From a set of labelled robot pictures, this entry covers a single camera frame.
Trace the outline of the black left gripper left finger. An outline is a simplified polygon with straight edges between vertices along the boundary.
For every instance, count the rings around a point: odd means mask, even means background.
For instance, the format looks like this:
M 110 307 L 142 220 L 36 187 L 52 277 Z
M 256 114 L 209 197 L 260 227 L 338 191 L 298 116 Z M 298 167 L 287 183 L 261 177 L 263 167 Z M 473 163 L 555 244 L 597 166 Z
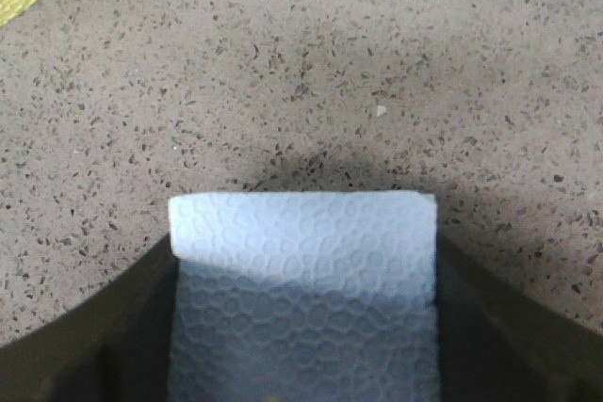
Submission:
M 3 346 L 2 400 L 166 400 L 177 276 L 164 236 L 80 306 Z

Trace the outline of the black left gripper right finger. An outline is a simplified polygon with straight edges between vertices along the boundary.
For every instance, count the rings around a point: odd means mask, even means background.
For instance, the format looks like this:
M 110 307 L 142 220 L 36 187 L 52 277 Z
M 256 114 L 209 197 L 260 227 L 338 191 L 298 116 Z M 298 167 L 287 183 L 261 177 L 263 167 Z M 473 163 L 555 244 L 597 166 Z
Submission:
M 522 294 L 437 235 L 438 261 L 477 297 L 515 353 L 546 383 L 548 401 L 602 399 L 602 335 Z

